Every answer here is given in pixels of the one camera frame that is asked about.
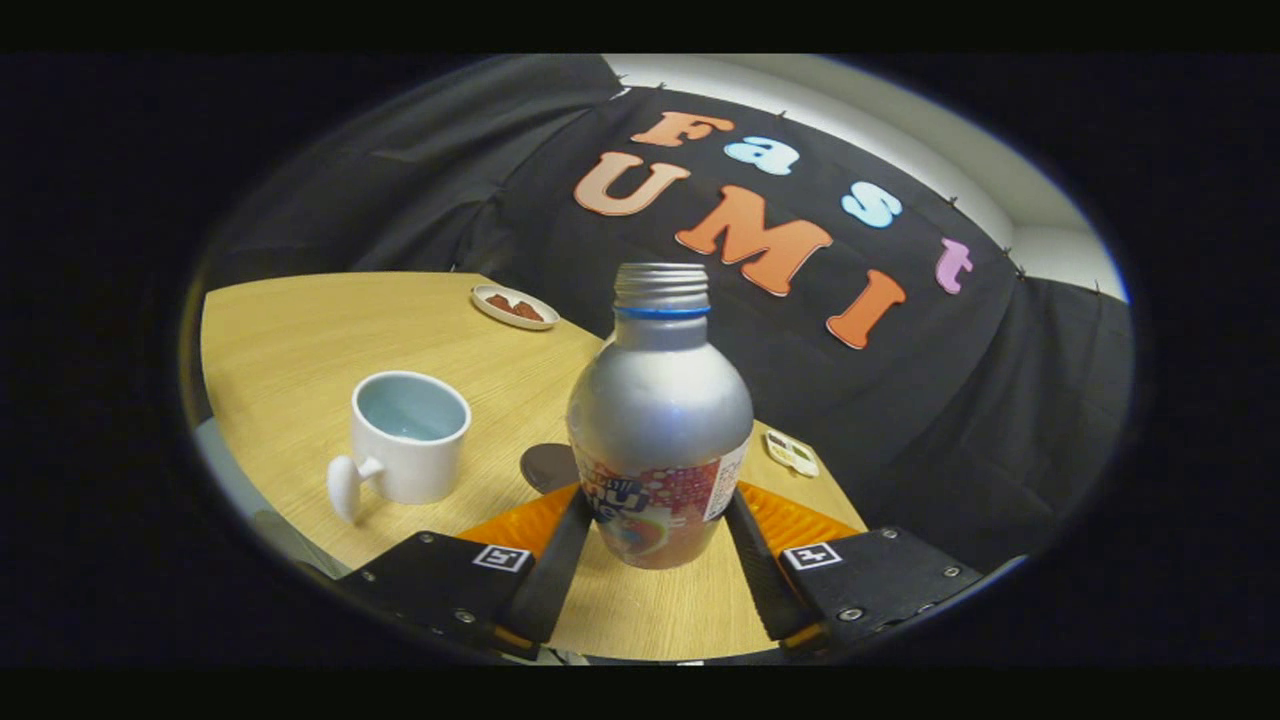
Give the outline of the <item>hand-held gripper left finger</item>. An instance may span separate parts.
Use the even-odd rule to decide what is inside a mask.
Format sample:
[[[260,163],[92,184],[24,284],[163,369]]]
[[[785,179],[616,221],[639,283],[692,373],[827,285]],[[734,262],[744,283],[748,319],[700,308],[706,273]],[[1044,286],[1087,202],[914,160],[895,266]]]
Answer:
[[[585,493],[564,487],[468,537],[413,533],[335,584],[428,639],[535,660],[559,621],[591,524]]]

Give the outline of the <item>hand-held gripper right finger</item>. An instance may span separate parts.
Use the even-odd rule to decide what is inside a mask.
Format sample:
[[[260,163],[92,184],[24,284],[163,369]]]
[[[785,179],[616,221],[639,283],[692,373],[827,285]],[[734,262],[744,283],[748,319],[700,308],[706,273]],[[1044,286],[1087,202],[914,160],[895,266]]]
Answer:
[[[782,655],[851,655],[982,587],[982,571],[900,527],[859,530],[742,483],[724,520],[756,614]]]

